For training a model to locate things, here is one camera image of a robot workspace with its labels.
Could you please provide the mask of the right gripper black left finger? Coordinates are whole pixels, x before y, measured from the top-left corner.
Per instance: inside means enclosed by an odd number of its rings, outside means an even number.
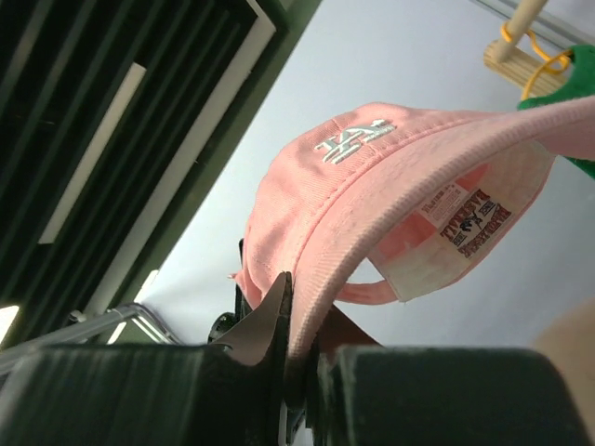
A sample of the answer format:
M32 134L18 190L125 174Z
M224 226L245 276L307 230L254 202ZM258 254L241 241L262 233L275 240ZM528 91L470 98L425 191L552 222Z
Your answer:
M284 369L292 278L280 273L259 306L204 349L206 435L215 445L285 445Z

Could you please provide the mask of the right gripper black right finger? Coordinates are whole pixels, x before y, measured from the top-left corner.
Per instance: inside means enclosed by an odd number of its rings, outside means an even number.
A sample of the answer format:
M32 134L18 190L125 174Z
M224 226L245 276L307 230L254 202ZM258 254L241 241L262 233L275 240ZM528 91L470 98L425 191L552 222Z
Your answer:
M345 439L343 379L334 376L341 348L378 342L338 308L331 308L311 347L306 372L306 427L315 445L340 445Z

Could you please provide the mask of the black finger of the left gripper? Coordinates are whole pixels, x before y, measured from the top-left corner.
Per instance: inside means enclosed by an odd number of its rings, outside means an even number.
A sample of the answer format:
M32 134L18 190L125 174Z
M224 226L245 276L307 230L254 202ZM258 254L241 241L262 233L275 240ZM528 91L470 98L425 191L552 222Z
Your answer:
M224 312L213 322L207 337L208 344L256 344L259 335L259 318L253 317L250 280L245 271L245 239L238 242L241 269L232 274L234 282L233 311Z

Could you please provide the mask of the pink baseball cap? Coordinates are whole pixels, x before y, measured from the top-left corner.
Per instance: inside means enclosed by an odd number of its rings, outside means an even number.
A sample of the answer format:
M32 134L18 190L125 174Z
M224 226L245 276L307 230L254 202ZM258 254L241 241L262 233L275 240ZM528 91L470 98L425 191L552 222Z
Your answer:
M534 203L557 156L594 156L594 100L524 111L371 103L285 146L261 180L235 280L257 306L289 272L289 355L335 301L405 302L475 268Z

